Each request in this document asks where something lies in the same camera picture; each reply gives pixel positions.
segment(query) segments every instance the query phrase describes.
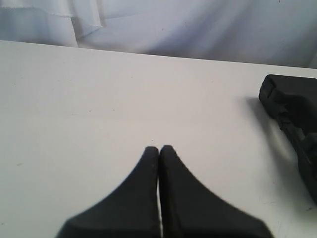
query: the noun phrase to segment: black plastic part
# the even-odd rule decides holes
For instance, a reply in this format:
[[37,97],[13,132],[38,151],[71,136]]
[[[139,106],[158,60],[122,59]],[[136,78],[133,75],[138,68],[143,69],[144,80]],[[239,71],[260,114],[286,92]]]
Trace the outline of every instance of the black plastic part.
[[317,80],[267,75],[259,99],[294,147],[300,175],[317,204]]
[[164,146],[158,162],[165,238],[272,238],[265,224],[234,208],[204,187]]
[[108,197],[69,219],[57,238],[159,238],[159,151],[147,147],[134,170]]

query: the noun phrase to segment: black rubber piece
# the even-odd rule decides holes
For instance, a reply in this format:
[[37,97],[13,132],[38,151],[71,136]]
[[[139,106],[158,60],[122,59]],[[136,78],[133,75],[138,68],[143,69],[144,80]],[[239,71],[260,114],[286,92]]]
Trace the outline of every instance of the black rubber piece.
[[159,238],[159,151],[147,147],[134,170],[108,197],[69,219],[57,238]]
[[158,162],[159,196],[165,238],[272,238],[266,225],[204,187],[164,146]]
[[300,175],[317,204],[317,80],[270,74],[259,99],[295,149]]

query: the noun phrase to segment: white fabric backdrop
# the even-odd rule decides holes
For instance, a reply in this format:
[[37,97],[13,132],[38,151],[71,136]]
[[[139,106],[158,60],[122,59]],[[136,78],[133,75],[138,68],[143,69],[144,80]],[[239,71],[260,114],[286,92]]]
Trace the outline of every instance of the white fabric backdrop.
[[0,39],[317,68],[316,0],[0,0]]

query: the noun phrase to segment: white table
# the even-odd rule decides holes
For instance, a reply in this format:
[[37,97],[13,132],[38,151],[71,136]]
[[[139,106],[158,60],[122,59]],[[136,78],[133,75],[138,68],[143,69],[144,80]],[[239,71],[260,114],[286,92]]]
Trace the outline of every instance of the white table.
[[276,238],[315,238],[297,157],[257,96],[316,69],[0,41],[0,237],[52,238],[171,144],[212,192]]

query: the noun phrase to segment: black plastic object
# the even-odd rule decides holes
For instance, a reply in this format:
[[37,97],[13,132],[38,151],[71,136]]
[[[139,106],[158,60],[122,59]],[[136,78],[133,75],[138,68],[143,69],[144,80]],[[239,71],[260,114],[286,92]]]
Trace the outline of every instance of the black plastic object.
[[164,146],[158,163],[165,238],[272,238],[265,224],[234,208],[204,187]]
[[159,238],[159,151],[147,147],[131,174],[107,198],[69,219],[58,238]]
[[317,204],[317,80],[268,75],[259,99],[294,147],[300,175]]

